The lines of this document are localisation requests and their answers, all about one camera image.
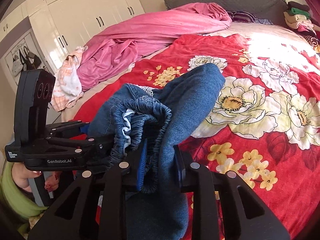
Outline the left green sleeve forearm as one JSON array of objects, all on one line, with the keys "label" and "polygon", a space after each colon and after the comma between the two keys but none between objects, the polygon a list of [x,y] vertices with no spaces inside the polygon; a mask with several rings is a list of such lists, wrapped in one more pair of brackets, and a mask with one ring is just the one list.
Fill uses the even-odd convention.
[{"label": "left green sleeve forearm", "polygon": [[29,219],[40,218],[47,207],[38,206],[33,195],[20,189],[12,178],[13,163],[6,163],[1,175],[1,208],[8,222],[22,235],[30,230]]}]

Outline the left hand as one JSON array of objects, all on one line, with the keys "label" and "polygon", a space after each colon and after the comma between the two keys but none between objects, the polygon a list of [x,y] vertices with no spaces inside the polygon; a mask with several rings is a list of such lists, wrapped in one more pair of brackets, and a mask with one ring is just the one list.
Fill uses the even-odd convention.
[{"label": "left hand", "polygon": [[[24,191],[31,192],[29,185],[29,179],[37,178],[42,173],[40,171],[30,171],[23,163],[14,163],[11,169],[12,179],[15,184]],[[46,179],[44,188],[48,192],[55,191],[59,187],[61,172],[52,172],[52,174]]]}]

